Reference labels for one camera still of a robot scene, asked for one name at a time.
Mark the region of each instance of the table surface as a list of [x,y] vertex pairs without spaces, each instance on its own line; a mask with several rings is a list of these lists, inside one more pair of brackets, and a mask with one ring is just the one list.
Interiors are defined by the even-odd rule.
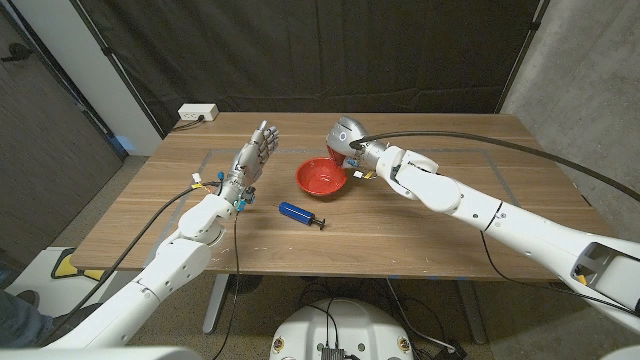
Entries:
[[[280,130],[280,146],[269,159],[256,203],[238,218],[240,271],[244,274],[410,277],[500,280],[491,268],[480,234],[421,202],[395,194],[382,179],[350,176],[334,196],[312,197],[296,184],[295,171],[312,157],[327,156],[326,135],[341,114],[221,113],[214,122],[170,134],[76,250],[79,268],[108,268],[149,218],[186,189],[191,174],[204,181],[228,171],[233,156],[261,120]],[[350,114],[371,134],[400,130],[469,132],[542,149],[511,115]],[[612,236],[610,228],[553,162],[484,143],[451,138],[397,138],[440,165],[443,175],[557,223]],[[120,266],[139,270],[154,244],[171,234],[180,215],[206,194],[194,191],[169,207]],[[326,218],[323,231],[278,212],[287,201]],[[213,248],[208,270],[235,272],[233,223]],[[555,277],[530,259],[488,237],[496,266],[521,280]]]

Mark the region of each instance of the power strip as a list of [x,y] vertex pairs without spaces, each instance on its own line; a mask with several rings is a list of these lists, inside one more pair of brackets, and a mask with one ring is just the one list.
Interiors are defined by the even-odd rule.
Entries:
[[178,110],[180,120],[198,120],[202,115],[205,121],[213,121],[218,113],[216,104],[183,104]]

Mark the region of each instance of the cable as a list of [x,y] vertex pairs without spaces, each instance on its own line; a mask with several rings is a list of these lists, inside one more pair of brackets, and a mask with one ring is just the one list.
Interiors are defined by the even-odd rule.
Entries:
[[[312,307],[314,309],[320,310],[323,313],[327,314],[328,317],[331,318],[331,321],[333,322],[333,329],[336,332],[336,344],[337,344],[338,343],[338,325],[336,325],[336,320],[333,318],[333,316],[331,314],[329,314],[328,311],[326,311],[326,310],[324,310],[322,308],[319,308],[319,307],[317,307],[315,305],[306,304],[305,306]],[[327,326],[327,342],[326,342],[326,346],[329,347],[329,327],[328,326]]]
[[333,292],[332,292],[332,291],[331,291],[331,289],[329,289],[326,285],[324,285],[324,284],[320,284],[320,283],[315,283],[315,282],[314,282],[314,283],[310,283],[310,284],[308,284],[307,286],[305,286],[305,288],[302,290],[302,293],[300,293],[300,296],[298,297],[298,308],[302,308],[302,307],[304,306],[304,304],[302,303],[302,299],[304,298],[304,296],[305,296],[307,293],[310,293],[310,292],[317,292],[317,293],[325,294],[325,292],[320,291],[320,290],[308,290],[308,289],[309,289],[311,286],[313,286],[313,285],[317,285],[317,286],[321,286],[321,287],[323,287],[325,290],[327,290],[327,291],[326,291],[326,294],[327,294],[327,295],[329,295],[329,296],[333,296]]
[[594,170],[591,170],[587,167],[584,167],[580,164],[574,163],[573,161],[567,160],[565,158],[562,158],[560,156],[557,155],[553,155],[553,154],[549,154],[548,152],[542,151],[542,150],[537,150],[537,149],[533,149],[530,148],[528,146],[523,146],[523,145],[518,145],[518,144],[514,144],[508,141],[504,141],[504,140],[498,140],[498,139],[494,139],[494,138],[490,138],[490,137],[486,137],[486,136],[480,136],[480,135],[474,135],[474,134],[467,134],[467,133],[460,133],[460,132],[453,132],[453,131],[400,131],[400,132],[393,132],[393,133],[386,133],[386,134],[380,134],[380,135],[372,135],[372,136],[365,136],[360,140],[355,140],[352,141],[351,143],[349,143],[349,146],[353,149],[358,149],[358,145],[361,143],[365,143],[368,141],[372,141],[372,140],[379,140],[379,139],[388,139],[388,138],[394,138],[394,137],[404,137],[404,136],[445,136],[445,137],[453,137],[453,138],[460,138],[460,139],[469,139],[469,140],[475,140],[475,141],[481,141],[484,143],[488,143],[488,144],[493,144],[493,145],[498,145],[498,146],[502,146],[502,147],[506,147],[509,149],[514,149],[514,150],[518,150],[518,151],[522,151],[531,155],[535,155],[541,158],[545,158],[545,159],[549,159],[551,161],[555,161],[558,164],[562,164],[565,166],[568,166],[574,170],[580,171],[583,174],[589,175],[594,179],[600,180],[603,183],[614,187],[618,190],[620,190],[621,192],[625,193],[626,195],[630,196],[631,198],[633,198],[634,200],[640,202],[640,194],[637,193],[636,191],[634,191],[633,189],[611,179],[608,176],[602,175],[599,172],[596,172]]
[[422,307],[424,307],[425,309],[427,309],[427,311],[429,311],[435,318],[436,321],[438,322],[438,327],[440,327],[440,333],[442,333],[442,341],[447,341],[447,337],[445,335],[444,332],[444,326],[442,326],[442,321],[440,321],[440,317],[438,317],[438,315],[436,314],[435,311],[431,310],[430,307],[428,307],[424,302],[414,298],[414,297],[400,297],[399,298],[400,301],[402,300],[411,300],[411,301],[415,301],[416,303],[422,305]]
[[[204,183],[203,185],[217,186],[218,184],[219,184],[218,182],[211,181],[208,183]],[[82,300],[80,300],[80,302],[73,309],[71,309],[71,311],[67,313],[67,315],[65,315],[64,318],[62,318],[62,320],[54,328],[52,328],[49,331],[47,336],[43,337],[42,340],[38,342],[38,345],[42,346],[43,344],[45,344],[58,330],[60,330],[60,328],[62,328],[62,326],[64,326],[64,324],[66,324],[67,321],[69,321],[71,317],[73,317],[73,315],[75,315],[78,312],[78,310],[80,310],[84,306],[84,304],[87,303],[87,301],[89,301],[89,299],[100,289],[100,287],[104,285],[104,283],[107,282],[107,280],[109,280],[109,277],[116,271],[116,268],[122,263],[125,257],[127,257],[131,249],[133,249],[133,247],[138,243],[140,238],[142,238],[145,232],[147,232],[147,230],[151,227],[154,221],[158,219],[158,217],[160,216],[160,214],[162,214],[164,210],[166,210],[171,204],[176,202],[176,200],[194,191],[195,189],[197,188],[190,187],[185,191],[181,192],[180,194],[174,196],[171,200],[167,201],[164,205],[162,205],[162,207],[158,209],[158,211],[156,211],[156,213],[151,217],[151,219],[149,219],[149,221],[142,228],[142,230],[140,230],[140,232],[138,233],[138,235],[136,235],[133,241],[131,241],[129,246],[127,246],[127,248],[122,252],[120,257],[118,257],[118,259],[113,263],[113,265],[111,265],[111,267],[104,272],[104,274],[102,275],[98,283],[89,291],[89,293],[87,293],[87,295],[84,298],[82,298]]]
[[407,323],[407,326],[409,326],[409,329],[411,329],[411,331],[413,331],[414,333],[416,333],[416,335],[420,336],[421,338],[425,339],[425,340],[429,340],[435,344],[441,345],[443,347],[448,348],[448,351],[450,353],[455,353],[457,350],[455,347],[453,347],[452,345],[449,345],[443,341],[440,341],[438,339],[434,339],[432,337],[429,337],[427,335],[422,334],[421,332],[419,332],[418,330],[416,330],[413,325],[411,325],[411,323],[409,322],[409,319],[407,319],[407,315],[405,315],[404,313],[404,309],[402,309],[402,306],[400,305],[400,300],[398,300],[398,296],[396,295],[396,291],[393,290],[393,286],[391,285],[391,281],[389,281],[389,279],[387,279],[387,284],[389,284],[389,289],[391,290],[391,293],[393,294],[393,298],[396,300],[396,303],[398,304],[398,308],[400,308],[400,314],[402,314],[402,318],[404,319],[404,322]]
[[198,116],[198,120],[194,120],[194,121],[191,121],[191,122],[189,122],[189,123],[187,123],[187,124],[180,125],[180,126],[178,126],[178,127],[174,127],[174,128],[171,130],[171,132],[174,132],[174,131],[182,131],[182,130],[189,130],[190,128],[192,128],[192,127],[194,127],[194,126],[196,126],[196,125],[200,124],[200,123],[201,123],[201,122],[203,122],[203,121],[204,121],[204,115],[200,115],[200,116]]
[[511,278],[505,276],[504,274],[502,274],[500,272],[500,270],[498,270],[496,265],[493,263],[493,260],[491,259],[491,255],[489,255],[489,248],[487,248],[487,241],[484,239],[484,232],[483,231],[480,231],[480,236],[482,237],[482,244],[484,245],[484,251],[487,253],[487,258],[489,259],[489,263],[491,264],[491,267],[493,267],[493,270],[495,270],[498,273],[498,275],[500,275],[503,279],[511,281],[511,282],[514,282],[516,284],[526,285],[526,286],[530,286],[530,287],[534,287],[534,288],[553,290],[553,291],[557,291],[557,292],[560,292],[560,293],[563,293],[563,294],[581,297],[583,299],[587,299],[587,300],[595,301],[595,302],[598,302],[598,303],[601,303],[601,304],[604,304],[604,305],[608,305],[608,306],[611,306],[612,308],[615,308],[615,309],[618,309],[620,311],[624,311],[626,313],[629,313],[631,315],[640,317],[640,314],[635,312],[635,311],[633,311],[633,310],[627,309],[627,308],[625,308],[623,306],[620,306],[620,305],[616,305],[616,304],[610,303],[610,302],[605,301],[605,300],[594,298],[594,297],[589,296],[589,295],[580,294],[580,293],[577,293],[577,292],[571,291],[571,290],[558,289],[558,288],[555,288],[555,287],[552,287],[552,286],[530,284],[530,283],[514,280],[514,279],[511,279]]
[[[327,305],[327,339],[329,338],[329,308],[331,307],[331,303],[333,302],[333,300],[335,299],[335,297],[332,297],[331,300],[329,300],[329,305]],[[338,335],[337,335],[337,330],[336,330],[336,349],[339,349],[339,345],[338,345]]]
[[238,232],[236,231],[238,225],[238,215],[240,213],[236,213],[236,219],[233,221],[233,247],[236,250],[236,291],[233,294],[233,305],[231,306],[231,317],[229,318],[229,326],[227,326],[227,334],[224,336],[224,341],[222,342],[222,346],[220,346],[220,350],[213,357],[213,360],[216,360],[218,356],[222,353],[224,346],[227,345],[227,339],[229,338],[229,333],[231,332],[231,324],[233,324],[233,314],[236,311],[236,300],[238,299],[238,288],[240,287],[240,261],[238,259]]

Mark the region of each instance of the wall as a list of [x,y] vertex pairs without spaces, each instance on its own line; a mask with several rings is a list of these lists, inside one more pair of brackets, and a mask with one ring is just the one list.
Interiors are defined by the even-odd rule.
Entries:
[[151,155],[162,139],[71,3],[13,2],[129,154]]
[[[552,1],[502,112],[547,151],[640,191],[639,64],[639,1]],[[640,204],[565,172],[620,237],[640,241]]]

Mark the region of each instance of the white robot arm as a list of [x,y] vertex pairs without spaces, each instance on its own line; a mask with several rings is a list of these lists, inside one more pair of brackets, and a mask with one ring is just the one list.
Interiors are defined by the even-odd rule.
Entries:
[[640,283],[635,279],[640,244],[574,230],[505,203],[438,175],[438,164],[418,153],[378,141],[363,143],[360,150],[349,146],[366,135],[359,122],[343,116],[327,137],[332,158],[342,165],[370,165],[400,195],[491,235],[543,265],[573,291],[635,312],[587,300],[640,333]]
[[151,263],[78,327],[48,349],[114,347],[126,344],[171,293],[202,273],[210,248],[224,236],[219,218],[230,219],[253,202],[250,186],[278,146],[278,131],[263,121],[236,155],[216,194],[209,194],[179,220]]

